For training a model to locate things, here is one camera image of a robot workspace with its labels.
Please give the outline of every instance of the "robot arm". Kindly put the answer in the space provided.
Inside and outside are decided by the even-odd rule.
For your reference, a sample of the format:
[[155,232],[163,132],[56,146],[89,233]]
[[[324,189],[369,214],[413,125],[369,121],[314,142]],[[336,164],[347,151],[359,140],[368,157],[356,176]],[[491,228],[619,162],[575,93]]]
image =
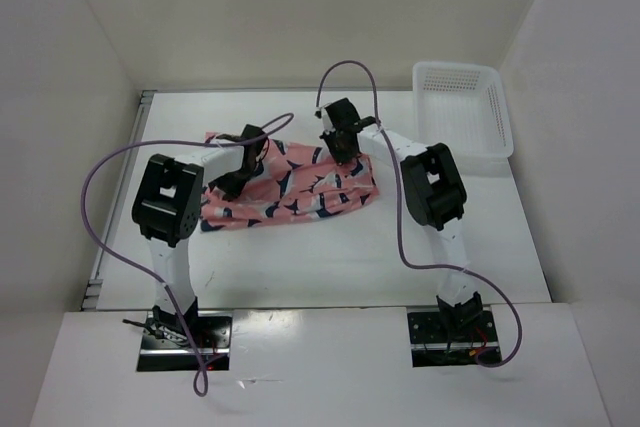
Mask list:
[[[264,132],[260,128],[247,125],[240,140],[261,135]],[[215,179],[215,185],[228,196],[237,197],[251,177],[265,142],[205,147],[175,158],[156,154],[147,163],[133,204],[133,221],[147,239],[154,272],[171,287],[190,329],[198,321],[198,299],[189,276],[189,237],[200,218],[203,186]],[[160,283],[156,283],[153,323],[154,331],[172,340],[182,337],[173,303]]]
[[[338,164],[361,153],[391,165],[391,152],[373,117],[360,118],[348,99],[319,107],[323,139]],[[400,164],[407,210],[424,228],[437,264],[466,267],[461,219],[467,193],[451,151],[444,144],[426,146],[385,129]],[[473,280],[457,271],[448,274],[438,289],[438,307],[452,335],[482,312]]]

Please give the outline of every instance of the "white plastic basket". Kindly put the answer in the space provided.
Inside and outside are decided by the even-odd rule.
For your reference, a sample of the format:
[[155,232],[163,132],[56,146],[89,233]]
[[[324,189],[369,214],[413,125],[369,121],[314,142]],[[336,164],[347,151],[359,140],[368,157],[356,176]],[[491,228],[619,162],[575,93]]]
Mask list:
[[413,97],[422,142],[443,142],[468,157],[497,159],[513,153],[507,103],[495,69],[418,62],[413,67]]

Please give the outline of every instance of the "white table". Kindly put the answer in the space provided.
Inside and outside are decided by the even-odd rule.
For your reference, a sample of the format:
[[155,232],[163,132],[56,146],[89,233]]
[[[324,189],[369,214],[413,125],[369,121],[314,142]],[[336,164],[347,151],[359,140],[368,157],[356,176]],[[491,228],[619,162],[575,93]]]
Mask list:
[[[228,372],[136,373],[141,312],[65,316],[31,427],[609,425],[569,306],[518,306],[524,343],[500,369],[412,368],[406,310],[237,311]],[[494,306],[503,349],[515,342]]]
[[[327,92],[323,101],[345,96],[362,116],[372,113],[369,92]],[[294,121],[277,138],[322,145],[314,101],[312,91],[156,94],[142,139],[202,140],[205,131],[239,133],[246,123],[262,125],[281,113],[293,112]],[[380,111],[388,129],[415,138],[411,92],[381,92]],[[140,149],[110,229],[113,248],[149,265],[148,247],[130,214],[142,173],[154,153],[173,156],[190,150],[175,146]],[[200,307],[434,304],[442,274],[412,271],[400,262],[393,171],[377,162],[374,168],[381,196],[360,211],[309,224],[232,232],[198,230],[191,238],[190,256]],[[509,164],[503,161],[491,170],[489,175],[464,175],[463,170],[469,197],[463,222],[470,268],[497,282],[514,302],[549,302]],[[404,229],[409,258],[430,263],[424,232],[408,214]],[[153,306],[153,281],[144,274],[105,255],[100,276],[104,283],[98,309]],[[502,302],[483,285],[480,292],[486,303]]]

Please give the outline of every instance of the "patterned fabric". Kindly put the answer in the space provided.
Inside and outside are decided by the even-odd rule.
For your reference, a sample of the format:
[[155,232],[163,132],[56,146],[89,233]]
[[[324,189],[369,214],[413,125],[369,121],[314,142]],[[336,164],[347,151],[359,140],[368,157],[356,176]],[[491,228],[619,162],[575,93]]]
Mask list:
[[339,166],[325,147],[272,139],[264,152],[237,199],[224,200],[216,187],[205,189],[204,232],[324,219],[359,209],[378,195],[365,155]]

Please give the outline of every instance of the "cable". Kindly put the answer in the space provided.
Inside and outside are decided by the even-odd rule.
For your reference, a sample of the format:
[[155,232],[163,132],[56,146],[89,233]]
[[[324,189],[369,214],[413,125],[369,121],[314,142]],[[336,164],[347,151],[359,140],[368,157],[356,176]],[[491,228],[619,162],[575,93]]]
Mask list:
[[482,352],[479,352],[478,354],[475,355],[474,359],[475,359],[475,361],[476,361],[476,363],[478,365],[481,365],[483,367],[489,367],[489,368],[501,367],[501,366],[511,362],[511,360],[516,356],[516,354],[520,350],[520,346],[522,345],[522,321],[520,320],[520,315],[518,314],[518,311],[516,310],[515,305],[513,305],[513,302],[511,302],[511,300],[507,297],[507,295],[503,292],[503,290],[500,287],[498,287],[495,283],[493,283],[491,280],[489,280],[485,276],[483,276],[481,274],[478,274],[476,272],[473,272],[472,270],[468,270],[465,267],[460,267],[458,265],[450,265],[450,264],[420,265],[420,264],[414,264],[414,263],[410,262],[407,259],[406,253],[404,251],[404,242],[403,242],[403,238],[402,238],[402,179],[401,179],[401,174],[400,174],[400,165],[398,164],[398,159],[396,158],[395,150],[393,148],[393,144],[391,143],[391,140],[389,139],[389,136],[385,132],[385,130],[382,127],[382,124],[380,122],[380,114],[378,112],[378,89],[376,87],[376,82],[375,82],[375,79],[373,78],[373,74],[371,73],[369,68],[367,68],[366,65],[364,65],[362,62],[359,62],[357,60],[343,60],[343,61],[337,62],[337,63],[333,64],[331,67],[329,67],[327,69],[327,71],[324,73],[324,75],[322,76],[322,80],[320,81],[320,86],[318,87],[318,95],[316,97],[316,108],[320,106],[320,95],[322,94],[322,88],[324,86],[325,80],[327,79],[327,76],[331,73],[331,71],[333,69],[335,69],[336,67],[339,67],[341,65],[345,65],[345,64],[353,64],[353,65],[357,65],[357,66],[361,67],[366,72],[366,74],[369,76],[369,80],[371,81],[371,91],[372,91],[372,94],[373,94],[374,117],[376,119],[376,124],[378,125],[378,129],[380,130],[380,134],[382,134],[382,137],[384,138],[384,141],[387,144],[387,148],[389,149],[389,152],[391,153],[391,164],[393,166],[393,172],[395,174],[395,181],[396,181],[396,238],[397,238],[397,241],[398,241],[398,254],[400,255],[400,259],[402,260],[402,263],[404,265],[406,265],[407,267],[409,267],[410,269],[415,269],[415,270],[443,269],[443,270],[453,270],[455,272],[463,272],[463,273],[465,273],[467,275],[470,275],[471,277],[474,277],[474,278],[484,282],[489,287],[491,287],[493,290],[495,290],[500,295],[500,297],[502,297],[504,299],[505,303],[511,309],[511,312],[513,312],[513,317],[515,318],[516,325],[518,327],[518,337],[516,339],[516,345],[514,346],[514,348],[511,351],[511,353],[506,358],[501,360],[500,362],[487,364],[487,363],[483,362],[480,359],[480,355],[481,354],[484,354],[484,353],[486,353],[486,352],[488,352],[490,350],[496,350],[497,347],[487,348],[487,349],[483,350]]
[[487,337],[487,334],[485,334],[482,330],[480,330],[480,328],[476,327],[476,332],[478,332],[478,334],[480,335],[480,337],[482,338],[482,346],[480,347],[480,349],[476,349],[476,351],[478,353],[482,353],[486,348],[487,348],[487,343],[489,342],[489,338]]
[[[207,392],[209,391],[209,377],[207,375],[207,366],[209,364],[213,363],[213,361],[217,360],[218,357],[214,356],[213,359],[209,360],[208,362],[205,362],[204,358],[202,357],[202,354],[200,354],[200,351],[198,350],[198,345],[196,344],[196,341],[194,340],[193,335],[191,334],[191,331],[189,330],[189,326],[187,325],[187,322],[186,322],[186,320],[184,318],[184,314],[180,310],[180,306],[178,305],[178,301],[176,300],[171,288],[165,282],[165,280],[161,276],[156,274],[153,270],[148,269],[147,267],[145,267],[145,266],[135,262],[134,260],[131,260],[131,259],[125,257],[124,255],[119,254],[115,250],[111,249],[108,245],[106,245],[104,242],[102,242],[102,240],[100,239],[98,234],[96,234],[96,232],[93,230],[93,227],[89,223],[89,216],[87,214],[87,192],[89,190],[89,185],[91,184],[91,180],[93,179],[93,177],[96,175],[96,172],[98,172],[98,170],[100,170],[100,168],[104,164],[106,164],[108,161],[110,161],[114,157],[116,157],[116,156],[118,156],[120,154],[123,154],[124,152],[127,152],[129,150],[138,149],[140,147],[146,147],[146,146],[149,146],[149,145],[188,145],[188,146],[192,146],[192,147],[211,147],[211,148],[214,148],[214,149],[215,148],[229,148],[229,147],[239,147],[239,146],[250,145],[250,144],[253,144],[253,143],[258,142],[260,140],[268,138],[270,135],[275,134],[279,130],[281,130],[284,127],[286,127],[287,125],[289,125],[289,123],[293,120],[293,114],[292,113],[287,113],[287,114],[280,115],[280,116],[276,117],[275,119],[267,122],[265,125],[263,125],[262,129],[264,130],[267,127],[270,127],[271,125],[273,125],[273,124],[275,124],[277,122],[280,122],[283,119],[284,119],[284,121],[282,122],[282,124],[280,124],[278,127],[274,128],[274,129],[266,132],[264,135],[261,135],[259,137],[255,137],[253,139],[239,141],[239,142],[229,142],[229,143],[225,143],[225,144],[208,144],[206,142],[204,142],[204,143],[203,142],[191,142],[191,141],[187,141],[187,140],[147,140],[147,141],[143,141],[143,142],[134,142],[133,144],[125,145],[124,147],[116,149],[113,152],[111,152],[110,154],[108,154],[105,157],[103,157],[89,171],[89,173],[87,174],[87,177],[86,177],[86,179],[84,181],[84,184],[82,185],[82,192],[80,194],[80,214],[82,216],[82,222],[84,224],[84,228],[89,233],[89,236],[91,237],[91,239],[102,250],[107,252],[112,257],[115,257],[116,259],[120,260],[121,262],[124,262],[125,264],[129,264],[130,266],[132,266],[132,267],[144,272],[145,274],[149,275],[150,277],[153,277],[156,281],[160,282],[162,287],[164,287],[164,290],[167,292],[167,295],[169,296],[169,300],[171,301],[171,304],[173,305],[174,309],[176,310],[176,315],[178,317],[178,321],[180,322],[180,325],[182,326],[182,329],[184,330],[185,336],[187,337],[189,345],[191,346],[191,349],[193,350],[193,354],[196,357],[196,360],[198,362],[198,371],[196,372],[196,375],[193,378],[193,390],[200,397],[204,397],[205,395],[207,395]],[[202,388],[202,390],[200,390],[200,388],[198,387],[198,378],[200,377],[200,375],[203,376],[203,388]]]

